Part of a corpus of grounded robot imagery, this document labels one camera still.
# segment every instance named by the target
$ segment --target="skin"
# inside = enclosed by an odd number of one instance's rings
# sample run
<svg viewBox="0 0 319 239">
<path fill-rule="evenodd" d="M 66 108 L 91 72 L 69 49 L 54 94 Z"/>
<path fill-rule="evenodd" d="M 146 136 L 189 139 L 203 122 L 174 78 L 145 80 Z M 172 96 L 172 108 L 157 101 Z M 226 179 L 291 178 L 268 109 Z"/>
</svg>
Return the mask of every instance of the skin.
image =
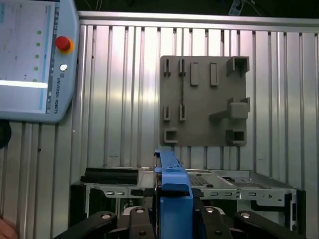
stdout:
<svg viewBox="0 0 319 239">
<path fill-rule="evenodd" d="M 14 229 L 0 219 L 0 239 L 17 239 Z"/>
</svg>

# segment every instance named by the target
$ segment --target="red emergency stop button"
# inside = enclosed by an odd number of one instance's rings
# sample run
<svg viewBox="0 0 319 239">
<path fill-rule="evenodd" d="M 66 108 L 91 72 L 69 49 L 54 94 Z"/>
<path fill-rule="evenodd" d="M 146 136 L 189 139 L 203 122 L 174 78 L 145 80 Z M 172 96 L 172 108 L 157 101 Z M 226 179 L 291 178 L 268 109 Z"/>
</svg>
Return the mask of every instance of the red emergency stop button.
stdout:
<svg viewBox="0 0 319 239">
<path fill-rule="evenodd" d="M 71 42 L 66 36 L 59 36 L 55 39 L 55 46 L 61 51 L 68 51 L 71 48 Z"/>
</svg>

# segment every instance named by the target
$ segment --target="metal bolt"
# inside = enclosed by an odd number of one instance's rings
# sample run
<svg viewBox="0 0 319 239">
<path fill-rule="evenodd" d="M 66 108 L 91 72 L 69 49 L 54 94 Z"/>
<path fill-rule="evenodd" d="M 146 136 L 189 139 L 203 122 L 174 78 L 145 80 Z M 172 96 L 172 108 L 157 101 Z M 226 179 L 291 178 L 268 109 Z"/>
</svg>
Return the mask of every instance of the metal bolt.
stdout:
<svg viewBox="0 0 319 239">
<path fill-rule="evenodd" d="M 110 217 L 111 217 L 111 215 L 109 215 L 109 214 L 105 214 L 102 216 L 103 219 L 109 219 Z"/>
<path fill-rule="evenodd" d="M 68 69 L 68 65 L 67 64 L 61 64 L 60 65 L 60 71 L 66 71 Z"/>
<path fill-rule="evenodd" d="M 143 208 L 136 209 L 136 212 L 137 212 L 137 213 L 143 213 L 143 212 L 144 212 L 144 209 L 143 209 Z"/>
<path fill-rule="evenodd" d="M 214 212 L 214 209 L 212 209 L 212 208 L 206 208 L 206 211 L 209 212 L 209 213 L 212 213 L 212 212 Z"/>
<path fill-rule="evenodd" d="M 242 213 L 242 214 L 240 214 L 243 218 L 246 218 L 246 219 L 248 219 L 248 218 L 250 218 L 250 214 L 248 214 L 248 213 Z"/>
</svg>

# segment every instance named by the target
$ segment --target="screw head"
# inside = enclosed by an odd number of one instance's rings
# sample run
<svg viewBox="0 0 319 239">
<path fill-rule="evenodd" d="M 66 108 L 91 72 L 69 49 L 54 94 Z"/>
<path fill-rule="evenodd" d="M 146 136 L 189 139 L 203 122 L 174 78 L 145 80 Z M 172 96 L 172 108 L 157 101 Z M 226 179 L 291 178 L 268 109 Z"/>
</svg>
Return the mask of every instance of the screw head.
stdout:
<svg viewBox="0 0 319 239">
<path fill-rule="evenodd" d="M 143 212 L 144 212 L 144 209 L 143 209 L 143 208 L 138 208 L 138 209 L 136 209 L 136 212 L 137 212 L 137 213 L 143 213 Z"/>
<path fill-rule="evenodd" d="M 104 215 L 102 216 L 103 219 L 109 219 L 110 217 L 111 217 L 111 215 L 109 215 L 109 214 L 104 214 Z"/>
<path fill-rule="evenodd" d="M 242 213 L 242 214 L 240 214 L 243 218 L 246 218 L 246 219 L 248 219 L 248 218 L 250 218 L 250 214 L 248 214 L 248 213 Z"/>
<path fill-rule="evenodd" d="M 212 209 L 212 208 L 206 208 L 206 211 L 207 211 L 208 213 L 212 213 L 212 212 L 214 212 L 214 209 Z"/>
</svg>

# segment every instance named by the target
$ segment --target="aluminum panel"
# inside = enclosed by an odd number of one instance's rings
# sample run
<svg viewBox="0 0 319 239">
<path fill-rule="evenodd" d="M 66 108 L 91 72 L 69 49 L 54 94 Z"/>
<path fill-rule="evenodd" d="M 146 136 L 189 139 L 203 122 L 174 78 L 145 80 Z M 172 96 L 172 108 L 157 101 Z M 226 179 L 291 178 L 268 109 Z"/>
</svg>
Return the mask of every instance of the aluminum panel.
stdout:
<svg viewBox="0 0 319 239">
<path fill-rule="evenodd" d="M 0 150 L 0 214 L 20 238 L 48 239 L 67 228 L 69 183 L 87 166 L 152 166 L 162 55 L 250 57 L 246 146 L 165 149 L 186 168 L 256 170 L 306 189 L 307 237 L 318 238 L 318 20 L 103 12 L 80 18 L 67 117 L 59 125 L 12 122 L 11 142 Z"/>
<path fill-rule="evenodd" d="M 256 32 L 256 172 L 269 176 L 270 164 L 270 42 Z"/>
</svg>

